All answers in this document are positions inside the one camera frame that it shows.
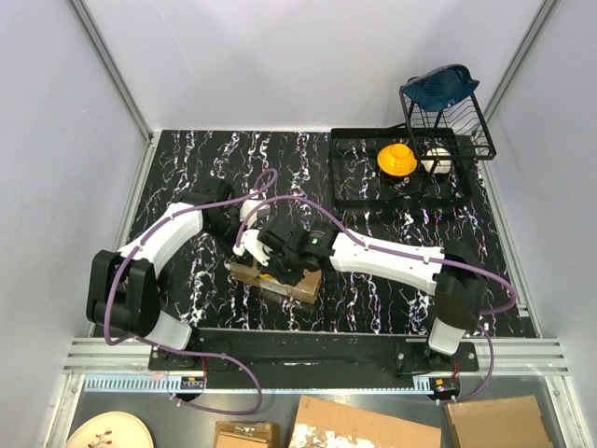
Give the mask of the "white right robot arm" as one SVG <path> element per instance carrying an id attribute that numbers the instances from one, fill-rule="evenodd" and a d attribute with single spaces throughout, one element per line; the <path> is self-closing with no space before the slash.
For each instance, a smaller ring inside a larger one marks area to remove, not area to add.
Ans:
<path id="1" fill-rule="evenodd" d="M 435 319 L 423 347 L 426 364 L 444 370 L 476 328 L 487 276 L 464 245 L 402 245 L 319 222 L 306 230 L 272 219 L 243 239 L 263 273 L 296 285 L 305 270 L 361 273 L 415 287 L 434 298 Z"/>

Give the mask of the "cardboard box at corner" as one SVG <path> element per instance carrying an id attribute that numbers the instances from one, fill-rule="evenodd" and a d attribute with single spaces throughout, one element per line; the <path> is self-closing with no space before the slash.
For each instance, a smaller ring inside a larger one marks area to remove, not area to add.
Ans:
<path id="1" fill-rule="evenodd" d="M 454 447 L 553 447 L 533 396 L 485 399 L 444 406 Z"/>

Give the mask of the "blue bowl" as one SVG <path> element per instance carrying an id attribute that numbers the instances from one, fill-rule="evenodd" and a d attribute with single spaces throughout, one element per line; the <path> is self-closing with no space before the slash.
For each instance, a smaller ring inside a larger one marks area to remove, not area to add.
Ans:
<path id="1" fill-rule="evenodd" d="M 424 110 L 438 111 L 462 102 L 479 84 L 465 65 L 450 64 L 418 77 L 411 99 Z"/>

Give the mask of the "patterned ceramic plate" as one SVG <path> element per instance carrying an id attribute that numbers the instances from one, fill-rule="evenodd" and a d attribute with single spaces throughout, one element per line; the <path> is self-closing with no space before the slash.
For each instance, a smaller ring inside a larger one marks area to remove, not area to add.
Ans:
<path id="1" fill-rule="evenodd" d="M 138 417 L 125 412 L 96 415 L 82 424 L 67 440 L 65 447 L 151 448 L 149 429 Z"/>

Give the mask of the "yellow plastic cup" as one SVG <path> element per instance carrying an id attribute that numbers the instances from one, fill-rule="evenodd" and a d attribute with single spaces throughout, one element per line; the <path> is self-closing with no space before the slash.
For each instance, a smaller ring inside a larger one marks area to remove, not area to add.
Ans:
<path id="1" fill-rule="evenodd" d="M 379 168 L 387 175 L 408 176 L 417 168 L 414 152 L 405 144 L 384 147 L 377 156 Z"/>

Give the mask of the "brown cardboard express box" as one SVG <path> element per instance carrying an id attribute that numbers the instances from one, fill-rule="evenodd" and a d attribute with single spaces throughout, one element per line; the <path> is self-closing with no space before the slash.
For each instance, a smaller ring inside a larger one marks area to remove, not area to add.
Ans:
<path id="1" fill-rule="evenodd" d="M 229 269 L 232 278 L 236 281 L 309 304 L 315 304 L 323 281 L 321 271 L 311 273 L 305 270 L 303 278 L 295 286 L 291 286 L 283 284 L 271 276 L 262 274 L 256 264 L 249 267 L 241 263 L 232 262 Z"/>

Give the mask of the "white small cup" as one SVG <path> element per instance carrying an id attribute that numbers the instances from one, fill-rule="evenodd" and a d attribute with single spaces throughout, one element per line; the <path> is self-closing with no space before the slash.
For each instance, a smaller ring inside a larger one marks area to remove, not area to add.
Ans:
<path id="1" fill-rule="evenodd" d="M 451 172 L 451 153 L 445 147 L 433 147 L 426 151 L 421 164 L 430 175 L 447 175 Z"/>

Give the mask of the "flat cardboard sheet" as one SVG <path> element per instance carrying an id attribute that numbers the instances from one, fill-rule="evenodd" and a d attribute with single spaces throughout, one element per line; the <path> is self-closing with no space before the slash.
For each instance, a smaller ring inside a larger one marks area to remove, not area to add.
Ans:
<path id="1" fill-rule="evenodd" d="M 300 398 L 290 447 L 439 447 L 441 429 L 309 396 Z"/>

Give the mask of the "black drain tray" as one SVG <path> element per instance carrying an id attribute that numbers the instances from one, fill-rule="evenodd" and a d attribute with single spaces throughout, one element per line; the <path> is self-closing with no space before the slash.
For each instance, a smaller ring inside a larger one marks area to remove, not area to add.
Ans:
<path id="1" fill-rule="evenodd" d="M 438 147 L 452 156 L 451 170 L 429 173 L 422 161 L 407 176 L 392 176 L 378 164 L 379 152 L 404 144 L 417 157 Z M 446 128 L 409 133 L 403 126 L 390 128 L 335 128 L 329 137 L 328 168 L 333 204 L 342 209 L 451 208 L 472 198 L 475 167 L 470 139 Z"/>

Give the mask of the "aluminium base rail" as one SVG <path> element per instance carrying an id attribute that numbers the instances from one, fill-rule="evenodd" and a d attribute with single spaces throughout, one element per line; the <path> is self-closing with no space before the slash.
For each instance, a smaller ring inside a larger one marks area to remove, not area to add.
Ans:
<path id="1" fill-rule="evenodd" d="M 451 356 L 435 354 L 423 338 L 392 335 L 205 331 L 200 348 L 211 355 L 179 356 L 143 343 L 107 346 L 98 338 L 73 341 L 65 370 L 87 374 L 169 372 L 189 377 L 206 370 L 208 391 L 306 393 L 315 390 L 407 391 L 425 394 L 426 375 L 479 369 L 472 343 Z"/>

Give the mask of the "small cardboard box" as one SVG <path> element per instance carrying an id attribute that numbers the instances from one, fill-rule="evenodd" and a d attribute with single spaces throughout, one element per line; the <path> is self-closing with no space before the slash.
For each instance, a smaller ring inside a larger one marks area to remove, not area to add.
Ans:
<path id="1" fill-rule="evenodd" d="M 280 446 L 280 428 L 274 423 L 218 421 L 215 424 L 214 447 Z"/>

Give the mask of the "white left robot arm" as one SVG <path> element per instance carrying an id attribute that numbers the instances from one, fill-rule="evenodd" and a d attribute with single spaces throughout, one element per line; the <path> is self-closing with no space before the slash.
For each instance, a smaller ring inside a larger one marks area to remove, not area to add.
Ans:
<path id="1" fill-rule="evenodd" d="M 234 244 L 240 226 L 238 200 L 221 191 L 186 191 L 144 233 L 117 251 L 102 250 L 92 260 L 86 317 L 110 333 L 120 332 L 169 347 L 169 359 L 183 370 L 201 360 L 192 328 L 162 310 L 158 279 L 170 258 L 191 238 L 207 232 L 223 245 Z"/>

